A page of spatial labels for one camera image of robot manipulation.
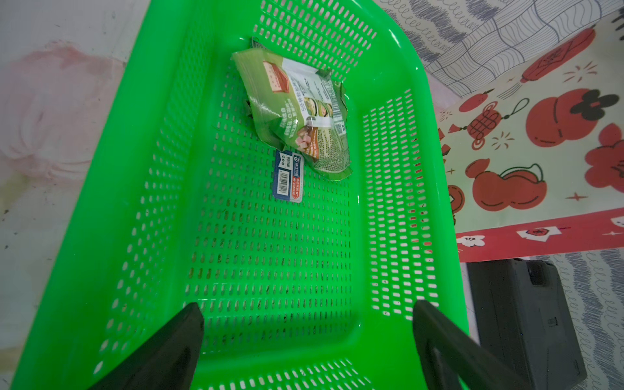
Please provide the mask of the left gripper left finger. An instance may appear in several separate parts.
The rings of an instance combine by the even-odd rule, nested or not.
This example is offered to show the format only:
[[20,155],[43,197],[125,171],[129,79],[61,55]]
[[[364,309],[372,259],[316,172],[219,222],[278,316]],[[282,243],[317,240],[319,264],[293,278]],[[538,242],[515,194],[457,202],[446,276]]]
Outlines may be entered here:
[[193,302],[91,388],[189,389],[203,336],[204,317]]

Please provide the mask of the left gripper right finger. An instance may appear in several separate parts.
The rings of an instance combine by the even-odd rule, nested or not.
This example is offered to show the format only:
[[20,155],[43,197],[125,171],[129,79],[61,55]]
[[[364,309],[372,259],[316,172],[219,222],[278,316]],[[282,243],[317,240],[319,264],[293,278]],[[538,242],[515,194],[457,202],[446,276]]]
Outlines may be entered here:
[[413,335],[429,389],[530,389],[526,380],[482,349],[430,302],[413,310]]

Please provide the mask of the green plastic basket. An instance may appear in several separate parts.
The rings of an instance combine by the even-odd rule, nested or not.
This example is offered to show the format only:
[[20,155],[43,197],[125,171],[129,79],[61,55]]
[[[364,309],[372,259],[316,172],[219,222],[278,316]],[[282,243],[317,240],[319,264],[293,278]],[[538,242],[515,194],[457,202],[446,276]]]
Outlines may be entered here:
[[[253,38],[346,90],[352,174],[272,194],[232,60]],[[86,389],[186,306],[195,389],[424,389],[419,300],[468,328],[422,63],[372,1],[153,1],[12,381]]]

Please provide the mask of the white red paper gift bag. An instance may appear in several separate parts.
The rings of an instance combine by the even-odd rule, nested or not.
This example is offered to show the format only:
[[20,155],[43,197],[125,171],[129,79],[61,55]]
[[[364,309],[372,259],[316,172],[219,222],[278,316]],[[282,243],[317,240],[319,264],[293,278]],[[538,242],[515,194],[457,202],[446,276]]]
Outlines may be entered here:
[[438,126],[463,263],[622,247],[622,10]]

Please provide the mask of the green soup packet back side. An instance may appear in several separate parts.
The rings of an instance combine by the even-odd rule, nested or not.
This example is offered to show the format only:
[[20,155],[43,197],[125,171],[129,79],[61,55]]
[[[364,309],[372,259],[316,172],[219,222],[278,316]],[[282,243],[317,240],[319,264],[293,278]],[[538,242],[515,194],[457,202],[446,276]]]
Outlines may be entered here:
[[329,71],[278,55],[256,40],[232,59],[261,141],[297,151],[328,180],[353,173],[343,84]]

